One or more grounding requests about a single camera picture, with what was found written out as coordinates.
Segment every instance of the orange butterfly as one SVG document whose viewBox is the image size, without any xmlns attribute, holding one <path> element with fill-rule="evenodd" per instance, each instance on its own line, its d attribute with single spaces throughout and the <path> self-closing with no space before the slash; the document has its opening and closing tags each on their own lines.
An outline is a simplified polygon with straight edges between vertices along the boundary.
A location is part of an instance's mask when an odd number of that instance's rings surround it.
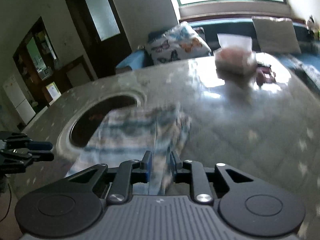
<svg viewBox="0 0 320 240">
<path fill-rule="evenodd" d="M 181 48 L 183 48 L 186 53 L 191 53 L 192 50 L 193 50 L 193 47 L 202 47 L 202 44 L 201 44 L 201 42 L 199 41 L 199 39 L 193 38 L 191 43 L 189 43 L 189 44 L 187 44 L 187 43 L 182 43 L 182 44 L 179 44 L 179 46 L 180 46 Z"/>
</svg>

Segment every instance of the refrigerator door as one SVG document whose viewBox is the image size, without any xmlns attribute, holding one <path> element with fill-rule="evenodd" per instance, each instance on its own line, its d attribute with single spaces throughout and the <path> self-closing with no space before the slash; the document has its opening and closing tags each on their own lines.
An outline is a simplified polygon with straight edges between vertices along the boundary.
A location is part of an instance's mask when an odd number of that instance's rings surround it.
<svg viewBox="0 0 320 240">
<path fill-rule="evenodd" d="M 3 88 L 8 98 L 13 103 L 14 108 L 17 108 L 17 106 L 20 105 L 21 102 L 26 99 L 14 76 L 11 76 L 3 84 Z"/>
<path fill-rule="evenodd" d="M 16 110 L 25 124 L 28 124 L 36 115 L 36 112 L 32 109 L 31 105 L 26 99 L 16 108 Z"/>
</svg>

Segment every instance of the sofa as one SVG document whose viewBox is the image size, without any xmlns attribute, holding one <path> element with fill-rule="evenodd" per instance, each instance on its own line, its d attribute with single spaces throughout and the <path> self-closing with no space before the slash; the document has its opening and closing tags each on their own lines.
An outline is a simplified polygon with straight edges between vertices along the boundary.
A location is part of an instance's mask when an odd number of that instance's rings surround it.
<svg viewBox="0 0 320 240">
<path fill-rule="evenodd" d="M 203 27 L 205 39 L 212 51 L 220 48 L 217 33 L 238 34 L 252 38 L 253 50 L 260 52 L 257 34 L 250 18 L 233 18 L 206 20 L 189 23 L 193 28 Z M 292 70 L 308 86 L 320 91 L 320 42 L 314 41 L 313 36 L 304 24 L 293 23 L 301 54 L 274 54 L 288 69 Z M 160 36 L 166 30 L 152 32 L 149 41 Z M 152 58 L 144 50 L 137 50 L 116 66 L 116 73 L 136 70 L 152 66 Z"/>
</svg>

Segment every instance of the marble table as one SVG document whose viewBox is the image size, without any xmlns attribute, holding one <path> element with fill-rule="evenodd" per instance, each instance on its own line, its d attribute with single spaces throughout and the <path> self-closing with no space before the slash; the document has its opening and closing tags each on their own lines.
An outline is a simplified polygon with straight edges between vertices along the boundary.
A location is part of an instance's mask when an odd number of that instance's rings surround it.
<svg viewBox="0 0 320 240">
<path fill-rule="evenodd" d="M 26 131 L 34 140 L 56 144 L 69 120 L 84 106 L 119 92 L 139 93 L 144 104 L 179 101 L 192 117 L 182 159 L 207 167 L 227 163 L 299 195 L 307 208 L 303 239 L 320 239 L 320 104 L 308 88 L 275 58 L 276 84 L 259 87 L 255 78 L 218 76 L 214 57 L 190 59 L 123 73 L 64 93 Z M 77 154 L 58 152 L 51 163 L 35 163 L 12 176 L 17 197 L 61 179 Z M 183 184 L 168 194 L 187 194 Z"/>
</svg>

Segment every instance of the cable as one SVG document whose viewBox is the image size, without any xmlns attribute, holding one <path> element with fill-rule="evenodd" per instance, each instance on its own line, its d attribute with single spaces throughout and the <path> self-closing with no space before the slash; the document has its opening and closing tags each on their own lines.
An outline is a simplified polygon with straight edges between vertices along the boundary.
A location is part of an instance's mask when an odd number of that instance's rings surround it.
<svg viewBox="0 0 320 240">
<path fill-rule="evenodd" d="M 9 183 L 8 183 L 8 187 L 9 187 L 9 192 L 10 192 L 9 206 L 8 206 L 7 213 L 6 213 L 5 216 L 0 220 L 0 223 L 7 218 L 8 214 L 9 214 L 10 207 L 11 207 L 12 193 L 11 193 L 11 188 L 10 188 Z"/>
</svg>

